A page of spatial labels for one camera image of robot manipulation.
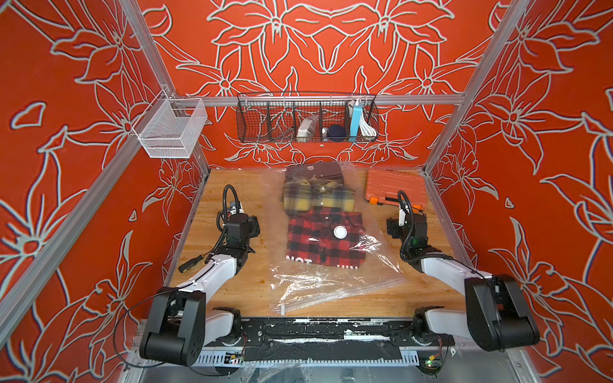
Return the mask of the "yellow green plaid shirt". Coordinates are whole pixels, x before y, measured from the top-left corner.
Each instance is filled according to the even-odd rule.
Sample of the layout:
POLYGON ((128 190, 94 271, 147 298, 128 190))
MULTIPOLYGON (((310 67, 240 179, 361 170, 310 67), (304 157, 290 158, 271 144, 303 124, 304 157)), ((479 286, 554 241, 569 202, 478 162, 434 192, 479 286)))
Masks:
POLYGON ((355 191, 341 180, 297 178, 284 183, 282 202, 287 215, 298 215, 324 207, 352 212, 355 191))

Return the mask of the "red black plaid shirt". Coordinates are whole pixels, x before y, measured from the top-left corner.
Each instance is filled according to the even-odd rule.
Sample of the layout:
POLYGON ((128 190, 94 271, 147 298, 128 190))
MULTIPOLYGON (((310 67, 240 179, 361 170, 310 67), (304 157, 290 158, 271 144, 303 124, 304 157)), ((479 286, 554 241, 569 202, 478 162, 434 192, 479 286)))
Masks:
POLYGON ((367 256, 365 238, 366 230, 359 212, 325 207, 303 212, 289 220, 286 259, 357 270, 367 256), (338 225, 347 228, 346 239, 335 238, 333 230, 338 225))

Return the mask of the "clear plastic vacuum bag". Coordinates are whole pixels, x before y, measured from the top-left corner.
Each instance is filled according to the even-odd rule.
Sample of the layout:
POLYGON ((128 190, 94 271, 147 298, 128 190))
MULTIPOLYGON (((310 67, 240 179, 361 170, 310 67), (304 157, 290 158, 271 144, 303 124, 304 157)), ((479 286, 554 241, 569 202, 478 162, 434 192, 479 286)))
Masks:
POLYGON ((397 255, 363 198, 361 169, 336 161, 292 165, 267 170, 261 181, 276 314, 404 284, 397 255))

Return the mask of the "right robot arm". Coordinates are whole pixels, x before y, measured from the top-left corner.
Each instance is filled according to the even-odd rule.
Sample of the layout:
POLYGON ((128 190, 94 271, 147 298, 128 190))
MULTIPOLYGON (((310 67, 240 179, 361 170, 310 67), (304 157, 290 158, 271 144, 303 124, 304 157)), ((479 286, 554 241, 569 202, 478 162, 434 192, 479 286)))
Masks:
POLYGON ((479 271, 431 246, 426 214, 404 191, 397 193, 397 202, 398 218, 387 220, 387 232, 400 239, 401 260, 465 299, 463 311, 442 306, 417 309, 411 336, 420 342, 438 335, 466 338, 488 352, 537 345, 541 332, 519 282, 509 274, 479 271))

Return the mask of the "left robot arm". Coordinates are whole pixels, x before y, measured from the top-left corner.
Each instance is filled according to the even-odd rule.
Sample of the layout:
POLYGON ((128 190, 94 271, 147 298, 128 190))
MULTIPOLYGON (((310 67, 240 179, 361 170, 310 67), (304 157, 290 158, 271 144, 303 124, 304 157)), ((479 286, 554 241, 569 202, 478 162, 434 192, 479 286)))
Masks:
POLYGON ((223 188, 222 209, 216 218, 220 237, 212 250, 180 266, 180 271, 201 268, 177 287, 162 287, 146 300, 151 304, 140 343, 139 356, 147 368, 164 364, 192 367, 204 346, 220 341, 233 346, 244 342, 238 309, 217 307, 209 311, 211 298, 233 279, 254 249, 251 241, 260 235, 254 215, 245 213, 236 189, 223 188))

